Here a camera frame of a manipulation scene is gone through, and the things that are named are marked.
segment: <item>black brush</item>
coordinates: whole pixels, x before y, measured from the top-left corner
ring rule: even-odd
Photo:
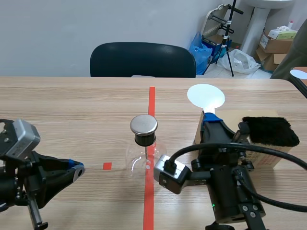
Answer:
[[[299,144],[298,136],[291,129],[289,122],[282,117],[250,117],[242,119],[250,129],[253,143],[282,147],[294,147]]]

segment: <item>robotic arm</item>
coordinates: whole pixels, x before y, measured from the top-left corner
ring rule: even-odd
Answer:
[[[207,185],[215,222],[206,230],[234,230],[226,224],[246,222],[249,230],[266,230],[262,217],[265,211],[260,201],[288,210],[307,212],[307,207],[274,201],[257,194],[249,172],[254,170],[246,160],[246,150],[262,152],[290,160],[305,170],[307,163],[280,151],[249,145],[249,127],[245,122],[232,132],[225,123],[210,114],[203,123],[201,143],[161,156],[154,167],[154,179],[169,191],[179,194],[185,186]],[[199,151],[191,162],[192,171],[178,162],[177,157]]]
[[[1,119],[0,212],[14,205],[28,206],[34,230],[44,230],[39,213],[57,193],[85,172],[81,162],[43,156],[33,151],[40,136],[35,126],[24,120]]]

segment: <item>chair backrest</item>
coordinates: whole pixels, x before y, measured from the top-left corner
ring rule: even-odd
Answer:
[[[115,42],[98,46],[91,55],[91,77],[195,78],[196,64],[186,49],[141,42]]]

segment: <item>red tape line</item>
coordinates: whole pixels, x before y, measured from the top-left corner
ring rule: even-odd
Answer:
[[[149,87],[148,114],[155,113],[155,87]],[[154,230],[154,146],[147,149],[148,161],[145,169],[143,230]]]
[[[102,170],[111,170],[112,169],[112,162],[104,162]]]

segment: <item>sink pedestal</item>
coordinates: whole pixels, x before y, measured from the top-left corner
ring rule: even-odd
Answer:
[[[245,34],[241,50],[253,56],[259,44],[265,22],[267,21],[270,9],[255,7],[254,14],[248,25],[248,30]]]

